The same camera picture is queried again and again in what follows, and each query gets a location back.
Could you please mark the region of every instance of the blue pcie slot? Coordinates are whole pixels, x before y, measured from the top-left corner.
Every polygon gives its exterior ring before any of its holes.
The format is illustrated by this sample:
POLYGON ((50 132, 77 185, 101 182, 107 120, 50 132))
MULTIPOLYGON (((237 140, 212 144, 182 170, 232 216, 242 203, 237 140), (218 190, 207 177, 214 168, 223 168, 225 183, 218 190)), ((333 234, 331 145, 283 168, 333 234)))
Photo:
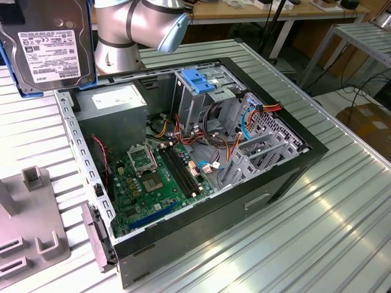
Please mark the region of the blue pcie slot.
POLYGON ((154 213, 152 215, 149 215, 149 216, 147 216, 147 217, 145 217, 145 218, 143 218, 141 220, 138 220, 138 221, 136 221, 136 222, 134 222, 132 224, 129 224, 128 229, 129 230, 136 229, 136 228, 138 228, 138 227, 140 227, 142 225, 145 225, 145 224, 147 224, 149 222, 152 222, 152 221, 154 221, 154 220, 156 220, 158 218, 161 218, 161 217, 169 214, 177 203, 178 202, 172 203, 168 207, 162 209, 161 211, 158 211, 158 212, 156 212, 156 213, 154 213))

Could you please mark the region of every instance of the wooden desk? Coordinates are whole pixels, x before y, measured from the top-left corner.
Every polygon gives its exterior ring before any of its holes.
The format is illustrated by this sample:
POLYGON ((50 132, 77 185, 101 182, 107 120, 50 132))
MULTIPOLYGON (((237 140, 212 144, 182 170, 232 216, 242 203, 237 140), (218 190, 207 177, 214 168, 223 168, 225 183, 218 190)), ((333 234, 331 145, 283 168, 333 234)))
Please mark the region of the wooden desk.
MULTIPOLYGON (((296 20, 324 20, 331 18, 355 18, 355 23, 363 20, 369 12, 368 9, 358 6, 356 10, 345 10, 340 12, 325 12, 310 3, 310 0, 302 0, 302 3, 295 5, 292 10, 282 11, 279 21, 285 21, 281 33, 273 47, 270 58, 276 58, 280 53, 293 23, 296 20)), ((201 3, 194 5, 194 19, 189 20, 191 24, 219 24, 219 23, 254 23, 267 20, 269 10, 259 9, 253 5, 245 5, 242 8, 233 8, 220 1, 218 3, 201 3)), ((95 10, 92 10, 93 29, 97 29, 95 10)))

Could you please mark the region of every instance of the toshiba hard drive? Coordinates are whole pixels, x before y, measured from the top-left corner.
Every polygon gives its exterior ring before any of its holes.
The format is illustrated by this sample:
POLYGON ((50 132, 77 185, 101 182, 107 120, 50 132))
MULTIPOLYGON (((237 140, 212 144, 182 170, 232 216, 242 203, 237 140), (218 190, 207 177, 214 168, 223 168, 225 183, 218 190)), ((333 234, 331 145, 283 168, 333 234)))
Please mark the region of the toshiba hard drive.
POLYGON ((90 1, 32 2, 0 1, 1 51, 21 95, 94 84, 90 1))

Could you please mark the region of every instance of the gray holder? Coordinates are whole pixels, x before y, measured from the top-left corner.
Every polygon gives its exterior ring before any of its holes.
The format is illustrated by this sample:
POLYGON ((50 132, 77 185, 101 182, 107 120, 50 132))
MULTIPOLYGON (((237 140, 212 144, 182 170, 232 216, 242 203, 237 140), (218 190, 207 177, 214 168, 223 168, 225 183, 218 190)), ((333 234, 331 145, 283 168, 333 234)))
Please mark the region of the gray holder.
POLYGON ((44 168, 0 180, 0 290, 70 256, 44 168))

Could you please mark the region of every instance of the slatted metal surface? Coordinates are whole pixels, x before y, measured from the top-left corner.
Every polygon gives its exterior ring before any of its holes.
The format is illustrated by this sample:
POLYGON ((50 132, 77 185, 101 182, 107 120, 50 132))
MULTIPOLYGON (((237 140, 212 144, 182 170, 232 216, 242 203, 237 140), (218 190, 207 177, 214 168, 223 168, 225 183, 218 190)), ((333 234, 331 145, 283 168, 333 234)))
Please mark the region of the slatted metal surface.
POLYGON ((391 67, 391 32, 371 23, 338 24, 334 32, 366 52, 385 66, 391 67))
MULTIPOLYGON (((233 40, 184 45, 148 67, 231 57, 329 148, 288 194, 129 288, 131 292, 386 292, 391 285, 389 165, 347 135, 265 61, 233 40)), ((70 258, 4 292, 120 292, 95 264, 80 205, 87 200, 54 97, 22 101, 0 69, 0 178, 46 167, 70 258)))

